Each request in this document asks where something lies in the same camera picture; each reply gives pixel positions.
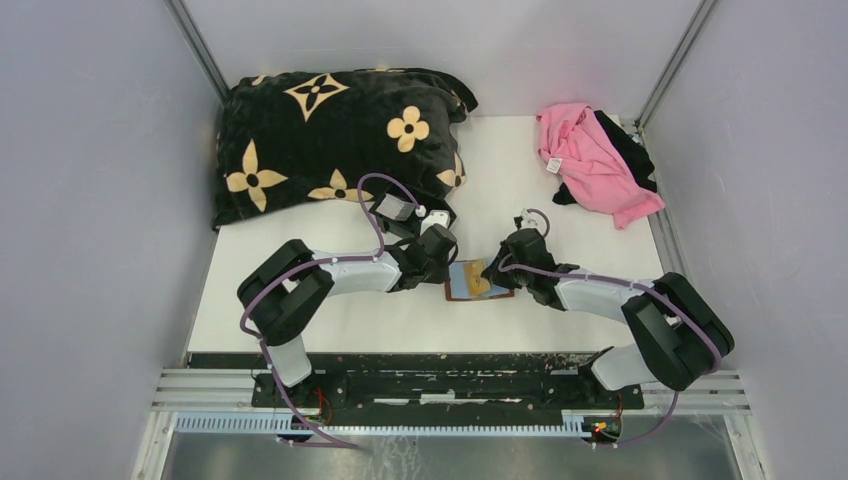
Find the brown leather card holder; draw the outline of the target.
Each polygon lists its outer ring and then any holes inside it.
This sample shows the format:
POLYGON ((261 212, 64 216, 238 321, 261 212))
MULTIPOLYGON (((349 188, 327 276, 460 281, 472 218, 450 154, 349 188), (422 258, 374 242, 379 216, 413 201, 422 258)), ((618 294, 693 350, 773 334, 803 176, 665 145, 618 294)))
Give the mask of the brown leather card holder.
POLYGON ((492 258, 453 262, 444 283, 445 299, 448 302, 469 302, 510 298, 514 291, 497 286, 482 277, 492 258))

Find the yellow card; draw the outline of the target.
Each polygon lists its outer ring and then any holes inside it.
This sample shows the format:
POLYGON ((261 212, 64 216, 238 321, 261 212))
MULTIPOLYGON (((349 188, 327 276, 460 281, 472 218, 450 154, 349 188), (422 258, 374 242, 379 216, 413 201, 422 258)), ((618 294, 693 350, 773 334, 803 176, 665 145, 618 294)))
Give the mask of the yellow card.
POLYGON ((466 288, 470 297, 480 297, 492 290, 491 283, 483 277, 487 264, 484 260, 472 260, 462 266, 466 288))

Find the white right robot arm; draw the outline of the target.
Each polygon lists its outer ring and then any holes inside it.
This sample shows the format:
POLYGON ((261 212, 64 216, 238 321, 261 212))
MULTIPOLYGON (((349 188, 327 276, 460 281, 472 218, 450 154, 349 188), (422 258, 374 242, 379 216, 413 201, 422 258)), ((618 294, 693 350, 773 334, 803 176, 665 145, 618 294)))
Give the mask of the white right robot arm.
POLYGON ((540 305, 626 325, 631 344, 595 353, 577 382, 580 400, 602 408, 630 385, 658 382, 681 392, 720 369, 735 339, 690 281, 676 272, 648 281, 558 263, 536 229, 513 232, 483 270, 491 284, 524 289, 540 305))

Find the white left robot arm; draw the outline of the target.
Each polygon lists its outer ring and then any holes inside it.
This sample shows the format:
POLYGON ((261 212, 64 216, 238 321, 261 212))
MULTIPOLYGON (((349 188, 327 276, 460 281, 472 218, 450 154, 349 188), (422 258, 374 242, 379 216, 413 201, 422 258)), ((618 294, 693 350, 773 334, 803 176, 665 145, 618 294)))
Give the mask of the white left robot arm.
POLYGON ((276 392, 291 406, 315 391, 302 332, 325 299, 359 292, 393 293, 448 278, 455 236, 435 225, 382 250, 349 255, 313 251, 299 239, 283 244, 237 288, 243 330, 260 340, 278 379, 276 392))

